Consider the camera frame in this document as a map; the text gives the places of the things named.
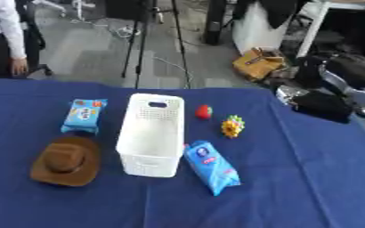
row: person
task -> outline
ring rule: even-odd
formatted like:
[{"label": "person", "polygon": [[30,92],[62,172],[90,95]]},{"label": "person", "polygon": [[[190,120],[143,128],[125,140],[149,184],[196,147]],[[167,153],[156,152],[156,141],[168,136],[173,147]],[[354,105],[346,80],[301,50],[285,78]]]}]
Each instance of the person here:
[{"label": "person", "polygon": [[27,72],[27,55],[15,0],[0,0],[0,77]]}]

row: office chair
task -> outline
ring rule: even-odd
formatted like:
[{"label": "office chair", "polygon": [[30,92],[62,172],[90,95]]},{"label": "office chair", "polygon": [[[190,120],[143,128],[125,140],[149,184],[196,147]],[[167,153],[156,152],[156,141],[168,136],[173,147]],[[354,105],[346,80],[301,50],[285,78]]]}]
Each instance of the office chair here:
[{"label": "office chair", "polygon": [[[33,4],[43,4],[43,5],[47,5],[50,6],[52,8],[55,8],[59,11],[61,11],[61,16],[65,17],[66,16],[66,8],[64,6],[61,6],[59,4],[55,4],[53,2],[47,1],[47,0],[34,0]],[[85,8],[95,8],[95,4],[89,4],[84,0],[73,0],[72,1],[72,6],[73,8],[75,8],[77,10],[77,17],[80,20],[85,20],[85,18],[83,17],[83,7]]]},{"label": "office chair", "polygon": [[61,6],[59,4],[47,1],[47,0],[34,0],[33,4],[43,4],[43,5],[47,5],[50,6],[52,8],[55,8],[59,11],[61,11],[61,16],[64,17],[66,15],[66,8],[64,6]]},{"label": "office chair", "polygon": [[45,75],[50,77],[53,75],[53,71],[48,67],[47,64],[39,63],[40,51],[45,49],[46,42],[36,24],[36,5],[31,2],[31,0],[18,0],[16,2],[16,8],[20,15],[22,27],[25,27],[25,47],[29,66],[28,74],[24,75],[23,77],[28,77],[28,75],[39,70],[43,70]]}]

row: tripod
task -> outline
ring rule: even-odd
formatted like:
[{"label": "tripod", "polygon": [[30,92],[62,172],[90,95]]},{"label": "tripod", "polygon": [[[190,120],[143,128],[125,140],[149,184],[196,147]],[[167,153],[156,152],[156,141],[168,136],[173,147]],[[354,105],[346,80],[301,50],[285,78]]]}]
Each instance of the tripod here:
[{"label": "tripod", "polygon": [[125,66],[124,66],[123,72],[122,72],[122,78],[126,78],[127,67],[128,67],[129,61],[130,61],[131,51],[133,50],[135,34],[138,29],[138,23],[140,21],[142,21],[142,36],[141,36],[141,44],[140,44],[140,54],[138,57],[138,65],[135,67],[135,74],[136,74],[135,88],[136,89],[139,87],[140,76],[142,74],[143,52],[145,51],[145,41],[146,41],[146,38],[148,35],[148,26],[149,26],[150,16],[156,15],[159,13],[163,13],[163,12],[171,12],[174,15],[175,26],[177,28],[178,40],[180,43],[182,63],[183,63],[184,71],[185,71],[185,77],[187,80],[186,83],[187,83],[187,87],[191,89],[191,79],[190,79],[190,75],[189,75],[189,72],[187,69],[187,59],[185,57],[185,48],[183,45],[183,35],[181,32],[180,20],[178,17],[179,12],[177,10],[177,3],[175,0],[171,0],[171,2],[172,2],[172,7],[173,7],[172,9],[159,10],[159,8],[156,7],[156,4],[155,4],[156,0],[137,0],[137,4],[140,6],[139,9],[141,9],[141,10],[137,11],[137,15],[134,20],[133,34],[130,36],[130,40],[129,40],[130,45],[128,46]]}]

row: hand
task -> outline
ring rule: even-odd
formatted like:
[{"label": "hand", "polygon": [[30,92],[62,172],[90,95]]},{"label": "hand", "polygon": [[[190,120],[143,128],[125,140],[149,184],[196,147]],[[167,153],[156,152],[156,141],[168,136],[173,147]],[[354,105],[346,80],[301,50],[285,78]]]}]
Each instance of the hand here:
[{"label": "hand", "polygon": [[28,73],[28,61],[25,59],[12,59],[11,73],[14,76]]}]

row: blue wrapper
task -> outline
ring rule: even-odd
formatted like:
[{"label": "blue wrapper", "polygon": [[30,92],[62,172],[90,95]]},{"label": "blue wrapper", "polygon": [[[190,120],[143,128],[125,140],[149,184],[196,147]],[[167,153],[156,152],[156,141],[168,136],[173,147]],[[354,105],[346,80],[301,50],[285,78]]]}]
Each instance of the blue wrapper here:
[{"label": "blue wrapper", "polygon": [[214,196],[218,196],[225,187],[240,185],[235,168],[210,142],[197,141],[186,147],[184,157]]},{"label": "blue wrapper", "polygon": [[107,104],[108,100],[74,100],[61,131],[63,133],[85,131],[97,134],[98,119]]}]

